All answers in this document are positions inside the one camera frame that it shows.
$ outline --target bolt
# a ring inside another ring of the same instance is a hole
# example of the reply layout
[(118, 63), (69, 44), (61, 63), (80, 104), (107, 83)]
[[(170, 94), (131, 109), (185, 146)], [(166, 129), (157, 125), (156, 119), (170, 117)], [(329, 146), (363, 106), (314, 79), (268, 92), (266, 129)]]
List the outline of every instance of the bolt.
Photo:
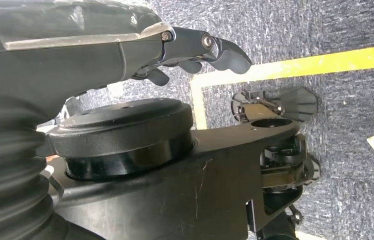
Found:
[(203, 36), (201, 37), (201, 43), (203, 45), (203, 47), (207, 50), (211, 49), (212, 48), (212, 44), (214, 43), (212, 41), (212, 37), (211, 35), (205, 33), (203, 34)]
[(173, 35), (169, 31), (164, 31), (160, 34), (163, 41), (170, 41), (173, 39)]

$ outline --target plastic cover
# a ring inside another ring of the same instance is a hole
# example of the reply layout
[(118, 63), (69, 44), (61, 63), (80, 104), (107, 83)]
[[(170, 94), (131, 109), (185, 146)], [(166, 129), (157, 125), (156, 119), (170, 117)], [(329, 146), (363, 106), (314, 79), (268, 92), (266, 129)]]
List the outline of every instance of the plastic cover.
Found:
[(7, 50), (134, 41), (171, 29), (144, 0), (0, 0)]

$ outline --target screw head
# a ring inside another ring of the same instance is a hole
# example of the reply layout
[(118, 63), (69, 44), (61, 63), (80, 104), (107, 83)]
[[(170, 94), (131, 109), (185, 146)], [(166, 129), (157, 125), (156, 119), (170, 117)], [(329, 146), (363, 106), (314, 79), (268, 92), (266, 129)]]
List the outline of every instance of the screw head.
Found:
[(160, 36), (162, 37), (163, 41), (170, 41), (173, 38), (172, 34), (169, 31), (162, 32)]
[(212, 48), (212, 45), (213, 45), (214, 42), (212, 41), (211, 35), (205, 33), (205, 34), (203, 34), (203, 36), (201, 38), (201, 43), (202, 43), (202, 45), (205, 49), (209, 50), (209, 49)]

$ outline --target yellow floor marking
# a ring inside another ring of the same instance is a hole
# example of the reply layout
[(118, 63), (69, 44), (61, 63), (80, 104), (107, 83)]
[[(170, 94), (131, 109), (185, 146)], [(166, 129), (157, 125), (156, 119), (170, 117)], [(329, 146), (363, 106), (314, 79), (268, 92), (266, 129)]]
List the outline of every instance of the yellow floor marking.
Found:
[(197, 129), (207, 128), (204, 87), (363, 69), (374, 69), (374, 47), (253, 65), (245, 74), (227, 70), (194, 75), (190, 86)]

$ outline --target gray carpet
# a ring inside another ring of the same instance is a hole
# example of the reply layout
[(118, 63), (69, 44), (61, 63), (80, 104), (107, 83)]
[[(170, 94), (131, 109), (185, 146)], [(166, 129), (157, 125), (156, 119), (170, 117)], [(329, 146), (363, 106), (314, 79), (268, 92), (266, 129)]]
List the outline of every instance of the gray carpet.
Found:
[[(173, 26), (208, 31), (241, 46), (255, 64), (374, 46), (374, 0), (152, 0)], [(192, 103), (190, 74), (162, 69), (171, 81), (157, 87), (129, 80), (112, 97), (107, 88), (81, 96), (81, 108), (152, 97)], [(202, 72), (213, 71), (205, 65)], [(319, 112), (304, 124), (323, 175), (298, 208), (300, 230), (331, 239), (374, 239), (374, 70), (214, 86), (204, 90), (208, 126), (235, 124), (229, 97), (242, 88), (304, 86), (318, 96)]]

